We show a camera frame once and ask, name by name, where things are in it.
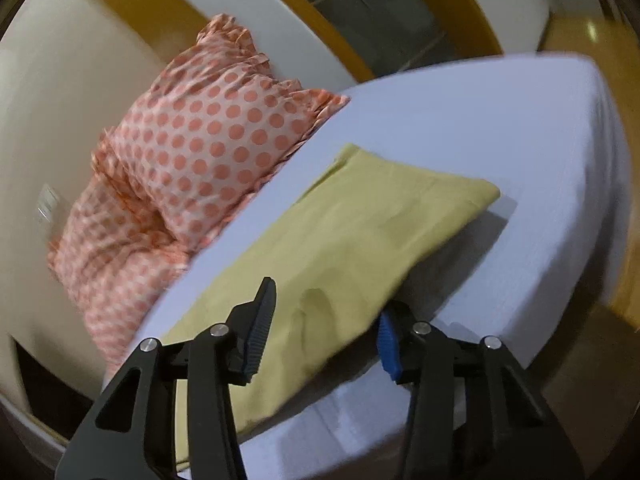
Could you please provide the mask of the olive green pants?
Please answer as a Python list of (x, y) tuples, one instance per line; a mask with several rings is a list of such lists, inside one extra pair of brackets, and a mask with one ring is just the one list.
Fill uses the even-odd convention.
[(273, 278), (277, 305), (258, 373), (231, 391), (235, 427), (250, 431), (371, 326), (419, 261), (498, 197), (488, 181), (390, 162), (347, 144), (213, 279), (166, 340), (187, 340), (223, 321), (263, 278)]

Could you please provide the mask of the white bed mattress sheet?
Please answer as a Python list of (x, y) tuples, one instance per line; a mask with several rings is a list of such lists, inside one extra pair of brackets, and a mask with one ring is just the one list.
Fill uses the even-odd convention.
[(625, 135), (577, 54), (511, 55), (349, 91), (203, 249), (93, 405), (61, 479), (243, 479), (277, 414), (370, 328), (382, 363), (346, 394), (406, 430), (401, 479), (582, 478), (526, 366), (594, 256), (612, 286), (630, 206)]

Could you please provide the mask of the left polka dot pillow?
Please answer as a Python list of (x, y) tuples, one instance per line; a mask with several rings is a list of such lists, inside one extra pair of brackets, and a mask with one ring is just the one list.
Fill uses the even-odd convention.
[(73, 203), (48, 255), (50, 270), (78, 307), (110, 374), (126, 360), (149, 310), (188, 263), (148, 203), (98, 174)]

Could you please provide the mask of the polka dot pillow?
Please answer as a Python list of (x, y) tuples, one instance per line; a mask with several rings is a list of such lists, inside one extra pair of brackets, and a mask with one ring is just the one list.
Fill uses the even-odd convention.
[(277, 79), (250, 31), (218, 14), (103, 133), (93, 166), (194, 254), (348, 101)]
[(98, 174), (73, 203), (48, 255), (50, 270), (78, 307), (110, 374), (126, 360), (149, 310), (188, 263), (148, 203)]

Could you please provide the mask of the right polka dot pillow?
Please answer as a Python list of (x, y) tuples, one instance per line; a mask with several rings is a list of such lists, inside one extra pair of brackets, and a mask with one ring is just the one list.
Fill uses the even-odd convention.
[(93, 166), (194, 254), (348, 101), (277, 79), (250, 31), (218, 14), (103, 133)]

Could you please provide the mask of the wooden framed glass door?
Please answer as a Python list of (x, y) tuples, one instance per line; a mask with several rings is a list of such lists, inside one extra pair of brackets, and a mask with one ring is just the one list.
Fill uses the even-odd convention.
[(503, 48), (477, 0), (280, 0), (363, 82)]

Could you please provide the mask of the wooden bed frame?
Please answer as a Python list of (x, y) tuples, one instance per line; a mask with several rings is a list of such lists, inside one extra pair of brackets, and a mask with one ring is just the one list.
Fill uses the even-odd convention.
[(639, 333), (605, 307), (567, 311), (528, 371), (593, 474), (639, 407)]

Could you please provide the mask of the white wall switch plate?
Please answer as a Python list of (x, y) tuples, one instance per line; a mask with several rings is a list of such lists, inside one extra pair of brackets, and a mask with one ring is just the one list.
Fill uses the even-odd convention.
[(45, 183), (38, 195), (35, 217), (41, 224), (52, 224), (60, 206), (60, 196), (51, 185)]

